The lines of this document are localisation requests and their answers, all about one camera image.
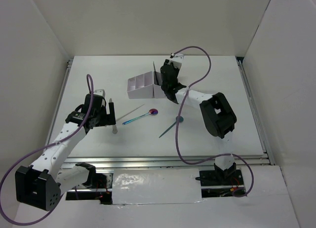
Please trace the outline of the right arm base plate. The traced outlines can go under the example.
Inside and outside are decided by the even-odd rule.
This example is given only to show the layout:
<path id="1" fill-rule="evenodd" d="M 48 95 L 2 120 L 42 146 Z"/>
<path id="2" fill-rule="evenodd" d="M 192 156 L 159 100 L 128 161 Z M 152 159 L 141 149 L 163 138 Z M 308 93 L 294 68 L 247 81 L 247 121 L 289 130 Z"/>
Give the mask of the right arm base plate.
<path id="1" fill-rule="evenodd" d="M 202 187 L 224 187 L 244 185 L 241 170 L 238 169 L 230 177 L 223 179 L 215 170 L 199 171 L 199 176 L 195 178 Z"/>

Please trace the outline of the teal spoon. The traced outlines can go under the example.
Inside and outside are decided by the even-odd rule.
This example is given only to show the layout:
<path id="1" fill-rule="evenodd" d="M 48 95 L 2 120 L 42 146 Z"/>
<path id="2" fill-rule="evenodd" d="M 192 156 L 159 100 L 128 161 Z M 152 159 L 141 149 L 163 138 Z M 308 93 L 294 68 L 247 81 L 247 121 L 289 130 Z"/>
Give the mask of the teal spoon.
<path id="1" fill-rule="evenodd" d="M 161 138 L 164 136 L 168 131 L 170 131 L 178 122 L 181 123 L 184 121 L 184 118 L 182 116 L 177 116 L 175 118 L 175 121 L 159 136 Z"/>

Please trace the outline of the black knife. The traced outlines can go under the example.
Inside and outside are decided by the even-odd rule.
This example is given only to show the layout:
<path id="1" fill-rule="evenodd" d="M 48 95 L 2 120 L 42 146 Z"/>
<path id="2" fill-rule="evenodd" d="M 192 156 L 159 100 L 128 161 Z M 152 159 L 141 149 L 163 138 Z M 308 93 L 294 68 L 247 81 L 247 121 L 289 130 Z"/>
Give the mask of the black knife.
<path id="1" fill-rule="evenodd" d="M 154 61 L 153 61 L 153 68 L 154 68 L 154 76 L 155 76 L 155 80 L 156 80 L 156 85 L 160 85 Z"/>

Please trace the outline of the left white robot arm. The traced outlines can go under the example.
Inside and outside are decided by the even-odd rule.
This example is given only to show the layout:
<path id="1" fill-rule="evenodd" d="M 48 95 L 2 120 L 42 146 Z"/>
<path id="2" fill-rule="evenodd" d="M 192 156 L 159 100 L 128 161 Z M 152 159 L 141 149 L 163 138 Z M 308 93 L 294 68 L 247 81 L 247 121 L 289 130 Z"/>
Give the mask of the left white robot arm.
<path id="1" fill-rule="evenodd" d="M 93 94 L 87 94 L 84 104 L 68 115 L 52 146 L 30 166 L 20 166 L 15 172 L 17 201 L 51 211 L 62 195 L 76 186 L 110 188 L 109 176 L 97 173 L 91 164 L 79 162 L 65 172 L 60 169 L 91 129 L 115 123 L 114 104 L 105 101 L 105 91 L 95 90 Z"/>

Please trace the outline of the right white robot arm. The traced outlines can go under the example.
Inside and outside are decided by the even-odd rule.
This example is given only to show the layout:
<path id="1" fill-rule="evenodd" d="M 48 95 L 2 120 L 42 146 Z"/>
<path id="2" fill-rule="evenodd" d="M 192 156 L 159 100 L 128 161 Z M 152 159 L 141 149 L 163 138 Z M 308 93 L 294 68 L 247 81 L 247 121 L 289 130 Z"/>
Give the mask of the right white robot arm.
<path id="1" fill-rule="evenodd" d="M 194 107 L 201 111 L 206 130 L 215 137 L 219 145 L 219 156 L 215 158 L 215 178 L 222 185 L 232 180 L 236 171 L 236 163 L 229 143 L 232 141 L 233 130 L 237 117 L 232 110 L 225 95 L 218 92 L 214 95 L 205 94 L 190 90 L 187 97 L 187 87 L 178 81 L 181 63 L 165 60 L 160 68 L 161 89 L 168 100 L 187 106 Z"/>

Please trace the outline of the iridescent rainbow spoon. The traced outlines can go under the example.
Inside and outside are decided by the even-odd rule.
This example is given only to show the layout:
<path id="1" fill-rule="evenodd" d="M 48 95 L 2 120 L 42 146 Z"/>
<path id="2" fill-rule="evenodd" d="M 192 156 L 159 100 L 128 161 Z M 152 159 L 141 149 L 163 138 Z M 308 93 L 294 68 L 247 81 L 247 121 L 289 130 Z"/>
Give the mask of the iridescent rainbow spoon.
<path id="1" fill-rule="evenodd" d="M 134 121 L 136 121 L 136 120 L 138 120 L 138 119 L 144 118 L 144 117 L 146 117 L 146 116 L 149 116 L 149 115 L 157 115 L 157 114 L 158 114 L 158 110 L 157 110 L 157 109 L 150 109 L 147 113 L 145 113 L 145 114 L 143 114 L 143 115 L 140 115 L 140 116 L 138 116 L 138 117 L 135 117 L 135 118 L 133 118 L 133 119 L 131 119 L 131 120 L 125 121 L 125 122 L 123 122 L 122 124 L 123 124 L 123 125 L 126 125 L 126 124 L 129 124 L 129 123 L 131 123 L 131 122 L 134 122 Z"/>

